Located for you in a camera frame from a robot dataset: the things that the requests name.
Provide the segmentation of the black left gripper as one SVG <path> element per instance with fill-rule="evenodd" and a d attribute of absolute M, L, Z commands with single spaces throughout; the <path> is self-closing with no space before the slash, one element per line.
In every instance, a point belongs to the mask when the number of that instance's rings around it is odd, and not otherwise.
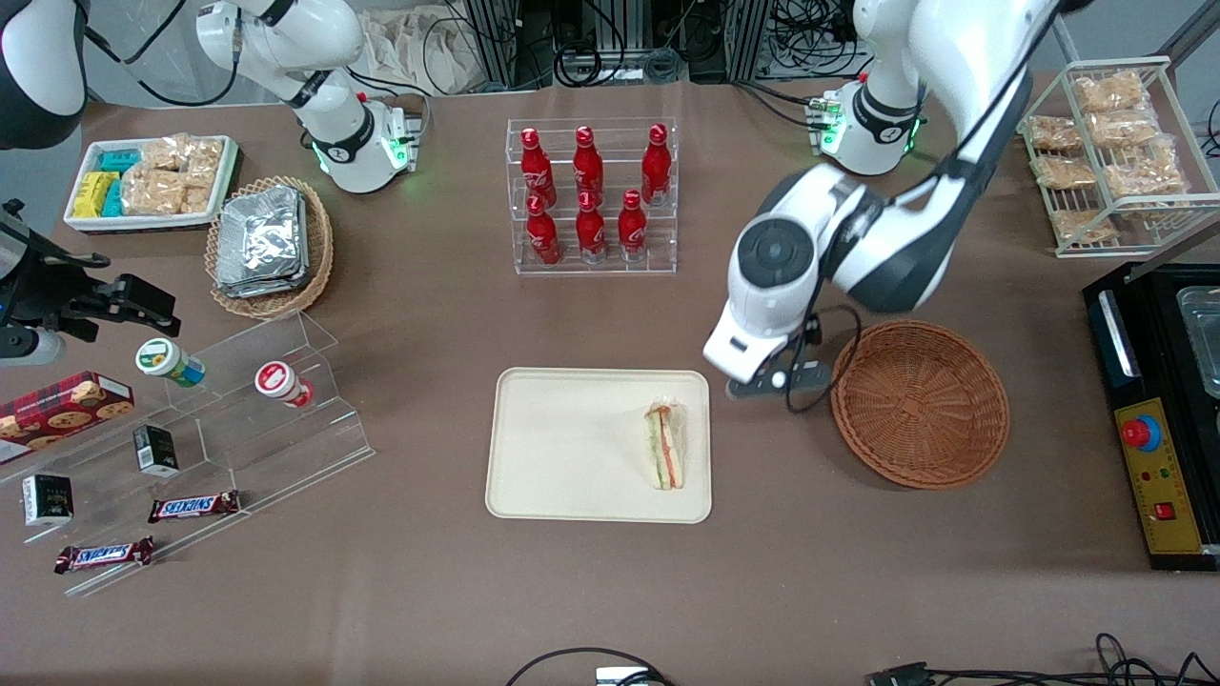
<path fill-rule="evenodd" d="M 793 337 L 773 356 L 775 371 L 800 369 L 815 364 L 815 352 L 824 343 L 824 325 L 820 319 L 806 319 Z"/>

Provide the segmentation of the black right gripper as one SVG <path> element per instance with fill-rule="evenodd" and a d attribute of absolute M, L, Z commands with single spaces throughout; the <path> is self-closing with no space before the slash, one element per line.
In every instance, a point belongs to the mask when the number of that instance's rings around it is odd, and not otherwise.
<path fill-rule="evenodd" d="M 20 217 L 22 205 L 2 208 L 2 251 L 12 253 L 2 276 L 2 327 L 59 330 L 78 341 L 95 342 L 99 325 L 92 319 L 142 323 L 162 334 L 179 334 L 174 295 L 134 276 L 120 273 L 111 286 L 88 270 L 109 269 L 101 253 L 70 253 L 30 229 Z"/>

